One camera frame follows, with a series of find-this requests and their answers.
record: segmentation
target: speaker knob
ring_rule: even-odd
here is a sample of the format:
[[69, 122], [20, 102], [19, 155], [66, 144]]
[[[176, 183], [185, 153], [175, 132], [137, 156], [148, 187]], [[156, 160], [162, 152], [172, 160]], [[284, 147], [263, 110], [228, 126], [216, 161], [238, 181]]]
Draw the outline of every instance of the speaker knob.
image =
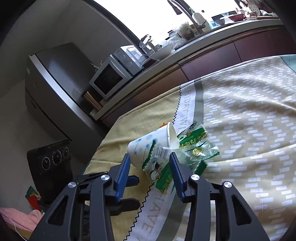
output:
[[52, 155], [52, 161], [54, 164], [59, 164], [62, 160], [62, 154], [59, 150], [54, 151], [53, 155]]
[[122, 54], [122, 55], [119, 56], [119, 59], [120, 59], [121, 61], [124, 61], [124, 60], [126, 60], [126, 56], [125, 56], [124, 54]]
[[130, 61], [126, 62], [126, 67], [131, 68], [132, 66], [133, 66], [132, 62], [130, 62]]
[[42, 159], [41, 165], [44, 170], [48, 170], [50, 167], [50, 159], [47, 156], [45, 156]]
[[64, 148], [63, 155], [65, 158], [68, 158], [70, 156], [70, 151], [69, 151], [68, 147]]

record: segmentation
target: pink cloth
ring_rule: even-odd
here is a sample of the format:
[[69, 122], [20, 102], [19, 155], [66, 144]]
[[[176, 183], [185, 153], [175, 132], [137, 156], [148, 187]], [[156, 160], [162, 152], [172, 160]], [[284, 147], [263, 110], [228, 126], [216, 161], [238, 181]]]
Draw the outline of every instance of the pink cloth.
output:
[[33, 210], [30, 214], [22, 213], [14, 208], [0, 207], [1, 215], [6, 223], [13, 225], [13, 222], [8, 218], [10, 217], [17, 228], [33, 232], [37, 224], [41, 220], [43, 214], [38, 210]]

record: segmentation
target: zigzag edge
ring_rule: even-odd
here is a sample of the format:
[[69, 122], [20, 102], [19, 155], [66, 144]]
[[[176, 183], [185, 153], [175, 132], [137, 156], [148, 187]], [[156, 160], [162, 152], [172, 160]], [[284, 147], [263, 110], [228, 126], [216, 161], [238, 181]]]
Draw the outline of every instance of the zigzag edge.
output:
[[[148, 192], [151, 191], [151, 188], [150, 187], [152, 187], [152, 186], [153, 185], [150, 185], [149, 186], [149, 190], [146, 192], [147, 193], [147, 196], [145, 197], [145, 201], [144, 202], [147, 201], [146, 198], [149, 196]], [[126, 238], [123, 241], [128, 240], [128, 237], [130, 236], [130, 232], [132, 231], [132, 228], [135, 227], [135, 223], [137, 222], [137, 218], [139, 217], [139, 213], [142, 212], [142, 208], [144, 207], [144, 202], [142, 202], [142, 206], [140, 207], [140, 211], [137, 213], [137, 216], [135, 217], [136, 220], [133, 222], [133, 225], [131, 226], [130, 231], [128, 232], [128, 235], [126, 236]]]
[[175, 123], [176, 116], [177, 116], [177, 111], [178, 111], [179, 106], [180, 106], [180, 102], [181, 102], [181, 86], [179, 86], [179, 100], [178, 100], [178, 104], [177, 104], [177, 108], [176, 108], [176, 111], [175, 111], [175, 115], [174, 115], [172, 124]]

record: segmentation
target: cartoon character print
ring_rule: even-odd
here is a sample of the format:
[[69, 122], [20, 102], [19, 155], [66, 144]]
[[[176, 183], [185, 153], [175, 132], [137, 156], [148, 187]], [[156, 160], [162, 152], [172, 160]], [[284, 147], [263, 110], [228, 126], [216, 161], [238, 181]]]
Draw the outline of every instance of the cartoon character print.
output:
[[152, 181], [158, 180], [161, 178], [161, 165], [158, 164], [156, 161], [153, 161], [151, 166], [151, 171], [149, 173], [149, 176]]

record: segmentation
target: red bowl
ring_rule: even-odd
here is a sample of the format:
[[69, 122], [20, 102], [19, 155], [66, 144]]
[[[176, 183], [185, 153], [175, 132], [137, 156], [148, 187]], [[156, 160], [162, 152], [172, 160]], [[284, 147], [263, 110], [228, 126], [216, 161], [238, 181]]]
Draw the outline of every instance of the red bowl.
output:
[[241, 14], [237, 14], [237, 15], [232, 15], [232, 16], [229, 16], [228, 18], [234, 22], [243, 21], [244, 14], [241, 13]]

